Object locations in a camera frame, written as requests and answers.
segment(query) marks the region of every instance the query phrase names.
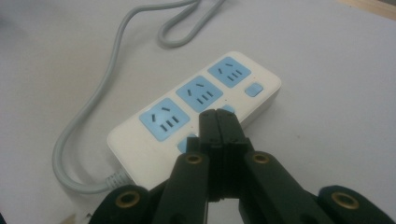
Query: brass ring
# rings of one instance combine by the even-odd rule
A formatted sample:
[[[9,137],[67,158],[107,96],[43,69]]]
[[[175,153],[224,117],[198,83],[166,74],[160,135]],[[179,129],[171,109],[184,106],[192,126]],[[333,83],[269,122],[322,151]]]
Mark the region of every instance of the brass ring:
[[[198,164],[202,162],[202,157],[198,155],[188,155],[186,161],[191,164]]]
[[[261,164],[265,164],[265,163],[267,163],[268,161],[270,161],[270,159],[268,158],[268,156],[262,155],[262,154],[259,154],[259,153],[256,153],[256,154],[253,155],[253,160],[254,160],[255,162],[261,163]]]
[[[116,199],[116,205],[120,208],[135,206],[140,201],[140,195],[134,190],[123,192]]]
[[[332,194],[332,200],[346,209],[358,209],[360,206],[358,200],[343,192],[334,192]]]

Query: blue power outlet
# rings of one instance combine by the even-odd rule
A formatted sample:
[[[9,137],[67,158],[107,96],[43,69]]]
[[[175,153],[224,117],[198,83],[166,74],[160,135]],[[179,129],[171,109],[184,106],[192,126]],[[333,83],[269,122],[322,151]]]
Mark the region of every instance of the blue power outlet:
[[[139,119],[161,142],[189,122],[190,117],[171,99],[165,98],[141,114]]]
[[[234,87],[251,73],[244,65],[231,57],[226,57],[216,63],[208,69],[208,72],[228,88]]]
[[[198,113],[204,111],[223,94],[219,88],[202,76],[191,80],[176,93]]]

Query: white plastic casing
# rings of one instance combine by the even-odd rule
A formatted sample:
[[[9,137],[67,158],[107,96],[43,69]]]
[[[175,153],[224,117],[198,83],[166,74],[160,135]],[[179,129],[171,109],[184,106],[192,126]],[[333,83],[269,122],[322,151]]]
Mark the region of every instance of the white plastic casing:
[[[236,60],[250,71],[248,76],[232,88],[227,87],[209,73],[211,67],[227,57]],[[177,147],[179,143],[191,134],[198,136],[198,117],[200,113],[196,112],[177,95],[177,90],[198,76],[206,78],[223,92],[220,98],[205,110],[223,108],[226,105],[231,106],[243,128],[247,127],[273,102],[281,86],[280,79],[273,73],[242,53],[232,51],[124,121],[109,134],[107,141],[113,153],[137,185],[146,189],[153,189],[169,178],[176,158],[181,153]],[[253,83],[258,83],[263,87],[263,90],[254,97],[246,94],[246,89]],[[165,98],[171,99],[190,117],[190,120],[166,139],[159,141],[139,117],[150,111],[152,107]]]

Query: cable strain relief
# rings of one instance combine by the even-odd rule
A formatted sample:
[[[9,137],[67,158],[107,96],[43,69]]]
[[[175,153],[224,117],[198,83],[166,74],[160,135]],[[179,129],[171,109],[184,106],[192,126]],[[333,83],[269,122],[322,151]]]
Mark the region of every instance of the cable strain relief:
[[[113,190],[127,184],[133,184],[133,181],[124,170],[120,170],[106,178],[106,184],[110,190]]]

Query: power strip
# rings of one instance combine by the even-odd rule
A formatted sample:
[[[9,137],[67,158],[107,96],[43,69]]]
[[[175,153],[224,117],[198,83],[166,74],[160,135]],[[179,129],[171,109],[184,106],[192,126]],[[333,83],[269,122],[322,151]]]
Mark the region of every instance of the power strip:
[[[187,137],[207,109],[235,113],[243,128],[275,99],[280,79],[239,52],[229,52],[115,128],[107,142],[132,180],[153,189],[169,178]]]

